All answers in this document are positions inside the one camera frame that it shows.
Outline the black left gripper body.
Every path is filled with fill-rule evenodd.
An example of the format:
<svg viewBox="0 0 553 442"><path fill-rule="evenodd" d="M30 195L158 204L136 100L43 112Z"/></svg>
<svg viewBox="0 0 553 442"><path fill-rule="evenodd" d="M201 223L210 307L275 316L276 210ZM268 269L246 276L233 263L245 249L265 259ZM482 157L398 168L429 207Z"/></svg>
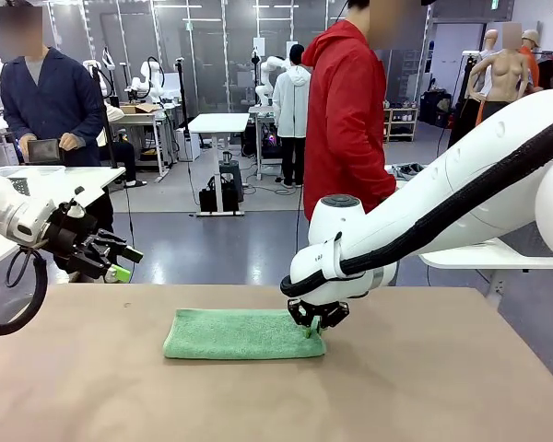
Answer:
<svg viewBox="0 0 553 442"><path fill-rule="evenodd" d="M79 273L73 269L73 254L81 251L89 253L89 236L98 230L97 218L81 204L61 203L47 220L42 236L42 240L46 240L43 249L53 255L60 270Z"/></svg>

